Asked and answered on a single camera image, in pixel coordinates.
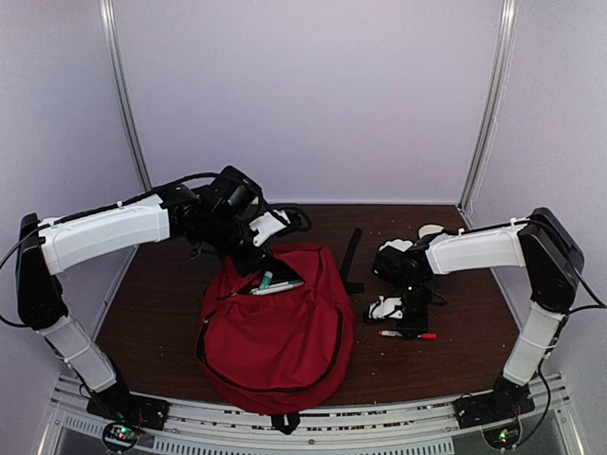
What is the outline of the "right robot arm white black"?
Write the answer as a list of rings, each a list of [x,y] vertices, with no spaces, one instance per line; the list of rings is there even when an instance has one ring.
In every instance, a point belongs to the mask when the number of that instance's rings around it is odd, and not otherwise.
[[[524,268],[531,286],[529,315],[503,368],[508,381],[487,396],[492,417],[503,419],[523,402],[526,385],[554,345],[581,282],[585,258],[578,244],[548,208],[493,227],[454,231],[438,225],[419,230],[416,242],[394,239],[405,282],[464,270]]]

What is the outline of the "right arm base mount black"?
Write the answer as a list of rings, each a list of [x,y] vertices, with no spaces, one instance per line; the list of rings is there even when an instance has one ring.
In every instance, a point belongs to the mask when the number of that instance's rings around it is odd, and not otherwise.
[[[453,402],[461,429],[484,426],[531,412],[535,403],[527,386],[506,386],[477,395],[466,395]]]

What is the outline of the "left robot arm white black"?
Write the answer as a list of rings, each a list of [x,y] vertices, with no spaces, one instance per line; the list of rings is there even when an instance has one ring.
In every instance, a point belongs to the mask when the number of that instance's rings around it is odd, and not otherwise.
[[[39,333],[99,393],[101,407],[117,421],[136,413],[136,399],[119,386],[117,369],[71,315],[58,275],[68,268],[131,246],[185,238],[231,258],[247,275],[270,252],[267,240],[288,228],[282,210],[265,208],[251,220],[243,214],[253,200],[267,205],[253,182],[217,176],[195,190],[182,182],[110,206],[63,218],[22,219],[16,257],[17,311],[23,327]]]

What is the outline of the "red backpack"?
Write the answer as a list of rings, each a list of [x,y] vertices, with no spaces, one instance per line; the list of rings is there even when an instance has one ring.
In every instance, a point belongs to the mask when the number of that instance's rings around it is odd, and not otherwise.
[[[364,290],[348,280],[361,235],[354,230],[340,264],[324,245],[275,246],[272,262],[245,277],[230,259],[221,264],[204,295],[195,356],[225,401],[289,435],[301,411],[339,389],[355,345],[350,296]],[[303,285],[251,295],[268,270],[271,284]]]

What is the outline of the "white black marker teal cap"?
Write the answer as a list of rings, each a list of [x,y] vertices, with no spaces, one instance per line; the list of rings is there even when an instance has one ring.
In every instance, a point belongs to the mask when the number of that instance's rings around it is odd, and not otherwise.
[[[252,289],[249,293],[253,296],[255,295],[269,295],[269,294],[274,294],[274,293],[278,293],[278,292],[282,292],[284,289],[281,289],[280,291],[277,290],[259,290],[259,288],[255,288]]]

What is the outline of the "white pen pink cap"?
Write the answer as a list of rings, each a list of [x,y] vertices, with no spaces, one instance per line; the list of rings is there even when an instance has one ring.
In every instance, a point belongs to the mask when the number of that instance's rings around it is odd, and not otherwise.
[[[280,291],[281,289],[292,289],[298,286],[303,285],[304,282],[302,280],[293,280],[293,281],[288,281],[288,282],[279,282],[279,283],[275,283],[272,285],[269,285],[267,287],[267,290],[277,290]]]

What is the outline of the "white pen red cap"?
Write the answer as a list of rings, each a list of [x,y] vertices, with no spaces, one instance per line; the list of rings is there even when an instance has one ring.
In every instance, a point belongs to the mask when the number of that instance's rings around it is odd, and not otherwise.
[[[425,333],[425,334],[401,334],[398,331],[393,331],[393,330],[380,330],[378,332],[378,334],[381,337],[398,337],[398,338],[403,338],[403,339],[407,339],[407,340],[414,340],[414,339],[423,339],[423,340],[436,340],[437,339],[437,334],[434,333]]]

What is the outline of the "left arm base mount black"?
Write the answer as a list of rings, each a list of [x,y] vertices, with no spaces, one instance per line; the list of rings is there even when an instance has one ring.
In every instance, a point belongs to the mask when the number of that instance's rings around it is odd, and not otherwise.
[[[159,398],[132,393],[122,376],[103,391],[90,390],[86,411],[133,428],[163,430],[170,404]]]

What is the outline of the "white green glue stick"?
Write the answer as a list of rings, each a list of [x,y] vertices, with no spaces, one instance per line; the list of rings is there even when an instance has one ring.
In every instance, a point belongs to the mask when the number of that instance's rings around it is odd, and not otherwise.
[[[261,279],[260,285],[259,285],[259,290],[265,290],[268,289],[268,287],[271,285],[273,279],[273,273],[271,271],[266,271]]]

